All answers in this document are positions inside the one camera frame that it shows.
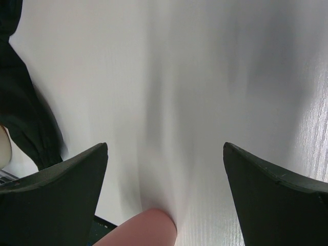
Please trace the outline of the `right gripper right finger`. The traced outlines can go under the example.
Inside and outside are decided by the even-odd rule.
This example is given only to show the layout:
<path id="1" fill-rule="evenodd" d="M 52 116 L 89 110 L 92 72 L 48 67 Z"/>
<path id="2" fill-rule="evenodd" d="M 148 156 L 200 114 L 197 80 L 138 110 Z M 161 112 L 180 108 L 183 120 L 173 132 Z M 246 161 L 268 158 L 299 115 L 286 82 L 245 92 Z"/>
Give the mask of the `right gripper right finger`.
<path id="1" fill-rule="evenodd" d="M 327 245 L 327 183 L 229 142 L 223 163 L 245 245 Z"/>

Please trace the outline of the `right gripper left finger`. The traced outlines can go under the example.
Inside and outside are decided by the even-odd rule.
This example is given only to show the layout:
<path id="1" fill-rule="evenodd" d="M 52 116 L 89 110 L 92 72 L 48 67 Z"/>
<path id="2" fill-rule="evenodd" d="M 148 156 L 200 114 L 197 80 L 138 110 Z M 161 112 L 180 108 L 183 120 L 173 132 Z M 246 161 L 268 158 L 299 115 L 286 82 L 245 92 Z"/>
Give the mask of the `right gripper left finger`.
<path id="1" fill-rule="evenodd" d="M 87 245 L 107 163 L 99 143 L 1 185 L 1 245 Z"/>

